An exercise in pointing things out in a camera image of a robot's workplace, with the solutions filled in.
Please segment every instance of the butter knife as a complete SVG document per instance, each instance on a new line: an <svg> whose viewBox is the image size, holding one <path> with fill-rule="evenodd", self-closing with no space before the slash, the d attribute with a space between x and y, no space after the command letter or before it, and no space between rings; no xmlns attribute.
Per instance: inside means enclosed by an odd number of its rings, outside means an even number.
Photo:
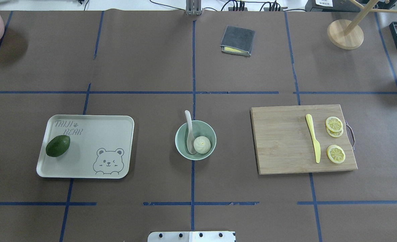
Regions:
<svg viewBox="0 0 397 242"><path fill-rule="evenodd" d="M315 161L319 163L319 161L321 160L321 145L315 137L315 129L313 127L312 115L306 114L306 122L307 126L309 127L310 136L312 137L313 150L315 151Z"/></svg>

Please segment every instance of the black box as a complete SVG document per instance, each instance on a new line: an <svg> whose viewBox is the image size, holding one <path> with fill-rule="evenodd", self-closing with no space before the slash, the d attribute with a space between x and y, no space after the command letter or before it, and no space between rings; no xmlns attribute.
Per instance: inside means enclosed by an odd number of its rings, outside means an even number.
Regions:
<svg viewBox="0 0 397 242"><path fill-rule="evenodd" d="M360 12L361 9L349 0L332 0L333 7L321 6L315 0L308 0L305 6L308 12Z"/></svg>

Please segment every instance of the wooden rod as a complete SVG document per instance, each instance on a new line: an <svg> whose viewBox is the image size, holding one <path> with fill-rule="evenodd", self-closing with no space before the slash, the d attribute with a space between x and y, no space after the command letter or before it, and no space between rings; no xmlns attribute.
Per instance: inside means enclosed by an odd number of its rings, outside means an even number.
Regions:
<svg viewBox="0 0 397 242"><path fill-rule="evenodd" d="M358 3L355 0L349 0L352 4L357 6L360 9L364 9L364 6ZM370 12L392 12L392 13L397 13L397 10L389 10L389 9L370 9Z"/></svg>
<svg viewBox="0 0 397 242"><path fill-rule="evenodd" d="M364 9L361 10L361 12L352 20L352 22L346 27L344 30L344 34L347 35L349 34L355 26L358 25L358 23L363 20L363 18L370 12L370 10L379 2L379 0L370 0Z"/></svg>

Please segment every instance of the dried lemon slice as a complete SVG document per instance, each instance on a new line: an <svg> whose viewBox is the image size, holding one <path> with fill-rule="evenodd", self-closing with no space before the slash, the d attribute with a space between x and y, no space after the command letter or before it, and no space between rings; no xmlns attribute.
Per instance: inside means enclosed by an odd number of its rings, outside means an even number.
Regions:
<svg viewBox="0 0 397 242"><path fill-rule="evenodd" d="M343 130L342 121L337 117L328 117L325 126L332 132L340 132Z"/></svg>
<svg viewBox="0 0 397 242"><path fill-rule="evenodd" d="M330 145L327 148L327 156L331 162L335 164L340 164L345 161L345 152L340 146Z"/></svg>
<svg viewBox="0 0 397 242"><path fill-rule="evenodd" d="M327 133L334 138L340 137L343 135L343 129L340 132L333 132L327 128Z"/></svg>

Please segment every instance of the round wooden base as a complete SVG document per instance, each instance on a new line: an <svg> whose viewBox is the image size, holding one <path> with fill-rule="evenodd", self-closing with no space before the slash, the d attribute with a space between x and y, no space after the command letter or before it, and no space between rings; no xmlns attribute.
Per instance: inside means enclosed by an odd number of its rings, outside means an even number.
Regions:
<svg viewBox="0 0 397 242"><path fill-rule="evenodd" d="M356 49L361 46L364 40L364 33L360 26L349 33L344 34L344 29L351 23L350 20L339 19L331 23L327 28L327 35L331 42L342 49Z"/></svg>

